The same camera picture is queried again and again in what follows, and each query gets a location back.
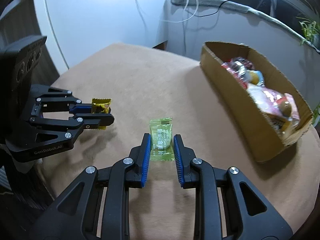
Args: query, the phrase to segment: table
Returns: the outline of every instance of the table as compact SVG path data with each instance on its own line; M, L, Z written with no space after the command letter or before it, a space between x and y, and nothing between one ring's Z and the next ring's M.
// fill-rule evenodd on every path
M171 116L173 134L181 134L186 147L214 167L238 167L294 232L314 207L320 181L316 130L271 161L256 163L198 61L118 43L64 73L53 87L72 90L84 103L112 98L115 117L107 130L85 130L73 150L43 159L39 169L56 194L87 166L101 169L128 156L149 132L149 120ZM146 187L130 191L131 238L191 239L194 203L195 191L180 188L174 162L150 162Z

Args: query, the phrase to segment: plastic wrapper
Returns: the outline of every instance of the plastic wrapper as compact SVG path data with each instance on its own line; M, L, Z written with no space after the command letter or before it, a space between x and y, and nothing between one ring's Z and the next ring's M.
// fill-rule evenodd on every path
M247 67L240 61L232 59L230 62L223 63L222 67L229 71L244 89L247 89L248 83L264 86L264 78L262 73L256 70L248 70Z
M225 68L229 73L231 73L231 75L233 75L233 77L239 82L239 84L244 89L248 88L248 86L247 86L248 80L244 79L244 77L241 76L241 74L238 71L236 71L233 68L231 68L229 63L223 63L222 67Z
M250 83L257 86L264 86L264 78L260 71L258 70L247 70L250 75Z
M91 113L92 114L98 114L98 113L109 113L109 107L111 104L110 98L105 99L98 99L98 98L92 98L92 106L91 106ZM106 126L99 126L98 129L105 130Z
M172 118L161 118L149 122L152 161L173 161Z
M294 132L299 125L300 116L292 95L281 94L253 84L248 84L247 92L259 109L270 117L274 128L283 139L288 138Z
M248 70L254 70L254 65L251 61L243 58L243 57L235 57L233 59L230 60L230 62L236 62L239 61L240 63L242 63L244 65L244 67Z

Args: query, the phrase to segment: green candy wrapper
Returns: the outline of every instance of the green candy wrapper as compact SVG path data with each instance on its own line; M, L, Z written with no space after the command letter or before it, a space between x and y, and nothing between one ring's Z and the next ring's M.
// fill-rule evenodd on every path
M152 161L173 161L172 118L151 120L151 155Z

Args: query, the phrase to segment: cardboard box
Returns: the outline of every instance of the cardboard box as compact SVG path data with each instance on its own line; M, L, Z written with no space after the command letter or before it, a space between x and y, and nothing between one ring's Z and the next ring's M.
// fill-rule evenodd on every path
M264 76L265 86L280 93L289 93L297 105L300 123L286 140L273 129L270 118L260 111L250 95L221 64L234 57L250 60ZM201 52L201 68L219 91L231 110L236 122L257 162L266 162L285 148L296 143L312 123L312 111L302 95L286 76L254 49L233 43L206 42Z

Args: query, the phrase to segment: white cable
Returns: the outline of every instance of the white cable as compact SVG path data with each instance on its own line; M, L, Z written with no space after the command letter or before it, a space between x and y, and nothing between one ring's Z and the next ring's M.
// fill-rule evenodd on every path
M149 16L149 17L155 18L155 17L153 17L153 16L151 16L151 15L148 15L144 10L142 10L142 8L141 8L140 4L138 3L138 1L136 1L136 2L137 2L137 5L138 5L138 7L139 7L140 11L142 11L145 15L147 15L147 16ZM187 8L187 6L188 6L188 3L189 3L189 0L187 0L187 2L186 2L186 5L185 5L185 7L184 7L184 9L183 9L183 12L182 12L182 15L183 15L183 13L184 13L185 9L186 9L186 8ZM196 12L198 11L198 8L199 8L199 0L196 0L196 10L195 10L194 14L193 14L191 17L189 17L188 19L183 20L183 21L174 22L174 21L163 20L163 19L157 19L157 18L155 18L155 19L157 19L157 20L159 20L159 21L161 21L161 22L168 22L168 23L182 23L182 22L185 22L185 21L187 21L187 20L190 20L190 19L191 19L191 18L196 14Z

